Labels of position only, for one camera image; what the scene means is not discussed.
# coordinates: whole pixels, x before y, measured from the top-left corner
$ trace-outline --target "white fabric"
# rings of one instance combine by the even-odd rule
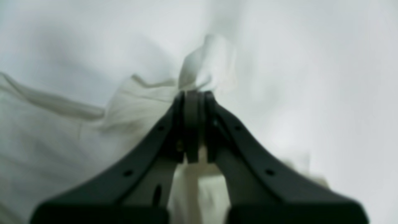
[[[135,71],[152,84],[177,78],[205,34],[225,36],[239,85],[217,100],[269,151],[360,200],[372,223],[397,222],[396,1],[0,4],[0,70],[101,107]]]

